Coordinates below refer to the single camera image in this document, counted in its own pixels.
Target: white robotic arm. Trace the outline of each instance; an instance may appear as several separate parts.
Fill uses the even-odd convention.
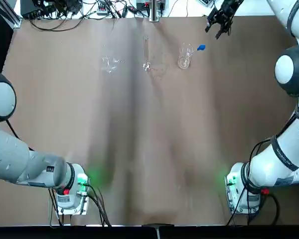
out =
[[[14,112],[16,96],[11,83],[0,73],[0,121]],[[86,214],[89,179],[79,164],[62,157],[32,151],[20,139],[0,130],[0,179],[57,192],[62,214]]]
[[[279,21],[299,41],[299,0],[268,0]],[[275,66],[278,84],[299,99],[299,46],[287,49]],[[261,189],[299,183],[299,100],[284,129],[249,163],[236,163],[225,177],[232,213],[256,213]]]

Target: wire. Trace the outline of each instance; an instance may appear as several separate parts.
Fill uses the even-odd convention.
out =
[[[55,196],[54,196],[53,191],[51,191],[51,190],[52,190],[52,189],[50,189],[50,188],[48,189],[48,191],[49,191],[49,195],[50,195],[50,199],[51,199],[51,202],[52,202],[52,206],[53,206],[53,207],[51,207],[50,227],[52,227],[52,225],[51,225],[51,222],[52,222],[52,208],[54,208],[54,210],[56,211],[57,219],[58,219],[59,225],[60,225],[60,226],[63,226],[63,224],[61,223],[60,218],[59,218],[59,211],[58,211],[57,201],[56,201],[56,199],[55,199]]]
[[[239,202],[240,202],[240,200],[241,200],[241,198],[242,198],[242,196],[244,194],[245,189],[246,188],[244,188],[243,191],[241,192],[240,197],[239,197],[238,202],[237,202],[237,205],[235,207],[235,210],[234,210],[233,214],[231,215],[230,219],[228,220],[226,226],[228,226],[230,224],[231,220],[234,218],[234,216],[235,216],[235,214],[237,212],[237,208],[238,208]]]
[[[100,204],[98,203],[98,201],[97,201],[94,197],[92,197],[91,195],[88,195],[88,197],[89,197],[90,199],[92,199],[92,201],[95,203],[95,205],[99,208],[99,212],[100,212],[100,214],[101,214],[102,217],[105,219],[105,215],[104,215],[103,211],[100,210]]]
[[[19,136],[16,134],[16,132],[14,131],[12,125],[10,124],[10,121],[8,119],[5,120],[6,124],[8,125],[8,127],[10,128],[11,132],[13,133],[14,137],[16,137],[17,139],[20,139]]]
[[[255,149],[256,149],[257,146],[258,146],[257,152],[259,152],[261,145],[263,145],[264,143],[267,143],[267,142],[269,142],[269,141],[270,141],[269,138],[260,141],[259,143],[257,143],[257,144],[254,146],[253,150],[251,151],[250,156],[249,156],[249,163],[248,163],[248,176],[247,176],[248,180],[249,180],[249,176],[250,176],[250,164],[251,164],[251,159],[252,159],[252,157],[253,157],[253,153],[254,153]],[[247,189],[247,209],[248,209],[247,225],[248,225],[248,224],[249,224],[249,220],[250,220],[250,208],[249,208],[249,191],[248,191],[248,188],[246,188],[246,189]]]
[[[273,220],[273,222],[271,223],[271,225],[276,225],[277,224],[277,221],[278,221],[278,218],[280,216],[280,204],[278,202],[278,199],[275,197],[275,195],[273,194],[268,194],[268,197],[271,197],[275,204],[276,204],[276,214],[275,214],[275,218]]]
[[[260,212],[260,210],[263,208],[263,206],[264,206],[264,204],[265,204],[267,198],[268,198],[268,197],[271,197],[271,198],[274,200],[275,204],[276,204],[276,214],[275,214],[275,217],[274,217],[273,221],[271,222],[271,225],[272,225],[272,226],[273,226],[273,225],[276,225],[276,224],[277,224],[277,221],[278,221],[278,219],[279,219],[279,216],[280,216],[280,204],[279,204],[279,202],[278,202],[278,199],[276,198],[275,195],[270,194],[270,193],[267,194],[267,195],[262,194],[261,196],[262,196],[262,198],[261,198],[261,203],[260,203],[260,205],[259,205],[259,209],[258,209],[258,211],[257,211],[251,218],[250,218],[249,223],[251,223],[251,222],[253,221],[253,219],[255,219],[256,216],[259,214],[259,212]]]
[[[179,0],[176,0],[176,2],[174,2],[174,4],[173,4],[173,6],[171,7],[171,10],[170,10],[170,12],[169,12],[169,14],[168,14],[168,16],[167,16],[167,17],[169,17],[169,16],[170,16],[171,12],[173,11],[173,8],[174,8],[175,4],[176,4],[178,1],[179,1]]]
[[[187,12],[186,17],[188,17],[188,0],[187,0],[187,4],[186,4],[186,12]]]
[[[101,213],[101,209],[99,208],[100,219],[101,219],[101,223],[102,223],[102,225],[104,225],[104,224],[103,224],[104,222],[103,222],[101,216],[103,216],[103,219],[104,219],[104,221],[106,222],[106,224],[107,224],[108,226],[111,226],[110,221],[109,221],[109,218],[108,218],[108,215],[107,215],[107,212],[106,212],[106,210],[105,210],[104,198],[103,198],[103,195],[102,195],[100,189],[98,188],[98,191],[99,191],[99,193],[100,193],[101,198],[98,197],[98,195],[97,195],[97,193],[95,192],[94,188],[93,188],[90,184],[87,184],[86,186],[90,187],[90,188],[93,190],[93,193],[94,193],[94,195],[95,195],[95,197],[96,197],[97,202],[99,202],[99,201],[101,202],[101,206],[102,206],[103,214],[104,214],[104,215],[102,215],[102,213]]]
[[[293,114],[291,117],[290,117],[290,119],[287,121],[287,123],[284,125],[284,127],[281,129],[281,131],[277,134],[277,137],[279,137],[280,135],[282,135],[285,131],[286,131],[286,129],[294,122],[296,120],[296,115],[295,114]],[[251,164],[251,159],[252,159],[252,154],[253,154],[253,151],[256,149],[256,147],[257,146],[259,146],[258,147],[258,149],[257,149],[257,152],[256,152],[256,155],[259,153],[259,150],[260,150],[260,147],[262,146],[262,144],[263,143],[266,143],[266,142],[269,142],[270,141],[270,139],[268,138],[268,139],[265,139],[265,140],[263,140],[263,141],[260,141],[259,143],[257,143],[255,146],[254,146],[254,148],[253,148],[253,150],[252,150],[252,152],[251,152],[251,154],[250,154],[250,158],[249,158],[249,164],[248,164],[248,179],[249,179],[249,175],[250,175],[250,164]],[[247,207],[248,207],[248,217],[247,217],[247,225],[250,223],[250,209],[249,209],[249,197],[248,197],[248,189],[247,189]],[[278,200],[277,200],[277,198],[274,198],[274,200],[275,200],[275,203],[276,203],[276,206],[277,206],[277,214],[278,214],[278,217],[279,217],[279,213],[280,213],[280,207],[279,207],[279,203],[278,203]]]

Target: table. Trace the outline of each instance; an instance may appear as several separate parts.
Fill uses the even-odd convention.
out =
[[[14,129],[32,148],[87,172],[104,165],[102,191],[114,225],[225,224],[224,175],[294,109],[275,82],[274,65],[295,40],[274,16],[236,17],[231,36],[219,40],[217,27],[208,34],[204,27],[202,17],[173,17],[158,24],[84,20],[60,33],[25,21],[15,31],[3,70],[17,94]],[[183,43],[206,45],[187,70],[177,66]],[[109,74],[102,56],[122,61]],[[299,224],[299,187],[276,191],[279,224]],[[47,190],[0,181],[0,226],[48,224],[47,203]],[[271,221],[270,203],[255,223]],[[72,223],[99,224],[93,204]]]
[[[85,0],[86,3],[94,3],[94,0]],[[132,4],[136,6],[136,0],[127,0],[128,4]],[[223,0],[216,0],[216,6],[219,8]],[[120,10],[122,13],[124,5],[122,3],[117,3],[117,10]],[[198,0],[169,0],[167,4],[167,8],[163,13],[164,17],[167,17],[170,14],[170,17],[186,17],[188,16],[203,16],[203,15],[209,15],[211,12],[212,5],[204,6],[201,4]],[[83,12],[87,13],[88,10],[91,8],[90,4],[84,4],[83,6]],[[17,1],[15,8],[15,12],[20,15],[20,3],[19,0]],[[245,15],[274,15],[272,12],[270,6],[267,3],[267,0],[245,0],[242,5],[237,10],[236,16],[245,16]],[[74,16],[74,19],[78,19],[81,16],[81,14],[77,14],[77,16]],[[96,14],[91,15],[90,17],[93,18],[101,18],[101,16],[98,16]],[[127,18],[134,17],[134,15],[131,12],[128,12]]]

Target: electronic equipment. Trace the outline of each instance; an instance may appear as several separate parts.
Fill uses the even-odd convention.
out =
[[[151,3],[151,0],[136,0],[136,9],[138,11],[145,10],[145,5],[149,6],[150,3]],[[162,10],[165,10],[166,4],[167,4],[166,0],[157,1],[157,3],[156,3],[157,11],[159,11],[161,9],[160,6],[162,6]]]
[[[80,0],[20,0],[20,13],[25,19],[49,16],[56,10],[65,16],[75,15],[81,8]]]
[[[198,0],[198,1],[205,6],[208,6],[209,4],[211,4],[213,2],[213,0]]]

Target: black cable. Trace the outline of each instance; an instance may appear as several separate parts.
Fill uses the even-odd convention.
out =
[[[279,202],[278,202],[278,199],[276,198],[275,195],[270,194],[270,193],[267,194],[267,195],[263,195],[263,194],[262,194],[261,196],[262,196],[262,198],[261,198],[261,203],[260,203],[260,205],[259,205],[259,209],[258,209],[258,211],[257,211],[251,218],[250,218],[249,223],[251,223],[251,222],[253,221],[253,219],[255,219],[256,216],[259,214],[259,212],[260,212],[260,210],[263,208],[263,206],[264,206],[264,204],[265,204],[267,198],[268,198],[268,197],[271,197],[271,198],[274,200],[275,204],[276,204],[276,214],[275,214],[275,217],[274,217],[273,221],[271,222],[271,225],[272,225],[272,226],[273,226],[273,225],[276,225],[276,224],[277,224],[277,221],[278,221],[278,219],[279,219],[279,216],[280,216],[280,204],[279,204]]]
[[[55,210],[55,211],[57,212],[57,214],[59,215],[57,201],[56,201],[56,199],[55,199],[54,193],[51,192],[51,190],[52,190],[52,189],[48,188],[49,195],[50,195],[50,199],[51,199],[51,202],[52,202],[52,205],[53,205],[54,210]],[[63,226],[63,224],[62,224],[61,221],[60,221],[60,218],[57,217],[57,219],[58,219],[59,225],[60,225],[60,226]],[[50,226],[51,226],[51,221],[52,221],[52,207],[51,207]]]
[[[100,204],[96,201],[96,199],[94,197],[92,197],[91,195],[88,195],[88,197],[95,203],[95,205],[100,209]],[[100,214],[102,215],[102,217],[105,219],[105,215],[103,213],[102,210],[99,210]]]
[[[6,124],[8,125],[8,127],[10,128],[11,132],[13,133],[14,137],[16,137],[17,139],[20,139],[19,136],[16,134],[16,132],[14,131],[12,125],[10,124],[10,121],[8,119],[5,120]]]
[[[280,216],[280,204],[278,202],[278,199],[275,197],[275,195],[273,194],[268,194],[267,197],[271,197],[275,204],[276,204],[276,214],[275,214],[275,218],[273,220],[273,222],[271,223],[271,225],[276,225],[277,224],[277,221],[278,221],[278,218]]]
[[[97,193],[95,192],[94,188],[93,188],[90,184],[84,184],[84,186],[90,187],[90,188],[92,189],[94,195],[95,195],[96,201],[97,201],[97,202],[99,202],[99,201],[101,202],[101,206],[102,206],[102,208],[99,207],[99,213],[100,213],[100,220],[101,220],[102,226],[104,226],[104,222],[106,222],[106,224],[107,224],[108,226],[111,226],[110,221],[109,221],[109,218],[108,218],[108,215],[107,215],[107,212],[106,212],[106,210],[105,210],[104,198],[103,198],[103,195],[102,195],[100,189],[98,188],[98,191],[99,191],[99,193],[100,193],[101,198],[98,197],[98,195],[97,195]]]
[[[56,201],[56,198],[55,198],[55,195],[54,195],[53,192],[52,192],[52,197],[53,197],[53,200],[54,200],[54,203],[55,203],[55,210],[56,210],[56,214],[57,214],[57,217],[58,217],[59,225],[63,226],[63,224],[60,222],[58,203]]]
[[[268,139],[265,139],[265,140],[263,140],[263,141],[260,141],[259,143],[257,143],[257,144],[254,146],[253,150],[251,151],[250,156],[249,156],[249,163],[248,163],[248,176],[247,176],[248,180],[249,180],[249,176],[250,176],[250,164],[251,164],[251,159],[253,158],[253,153],[254,153],[255,149],[256,149],[257,146],[258,146],[257,152],[259,152],[261,145],[262,145],[263,143],[267,143],[267,142],[269,142],[269,141],[270,141],[269,138],[268,138]],[[249,224],[249,220],[250,220],[249,191],[248,191],[248,188],[247,188],[247,209],[248,209],[248,215],[247,215],[247,225],[248,225],[248,224]]]
[[[174,2],[174,4],[173,4],[173,6],[171,7],[171,10],[170,10],[170,12],[169,12],[169,14],[168,14],[167,17],[169,17],[169,15],[171,14],[171,12],[173,11],[173,8],[174,8],[175,4],[176,4],[178,1],[179,1],[179,0],[176,0],[176,2]]]
[[[187,4],[186,4],[186,12],[187,12],[186,17],[188,17],[188,0],[187,0]]]
[[[237,202],[237,205],[236,205],[236,207],[235,207],[235,210],[234,210],[233,214],[231,215],[230,219],[228,220],[226,226],[228,226],[228,225],[230,224],[231,220],[232,220],[233,217],[235,216],[236,211],[237,211],[237,208],[238,208],[238,205],[239,205],[239,202],[240,202],[240,200],[241,200],[241,198],[242,198],[242,196],[243,196],[243,194],[244,194],[245,189],[246,189],[246,188],[244,188],[243,191],[241,192],[240,197],[239,197],[238,202]]]
[[[50,189],[48,188],[48,191],[49,191],[49,194],[50,194],[50,199],[51,199],[51,202],[52,202],[52,205],[53,205],[53,208],[54,210],[56,211],[56,208],[55,208],[55,205],[54,205],[54,201],[53,201],[53,198],[52,198],[52,194],[51,194],[51,191]]]

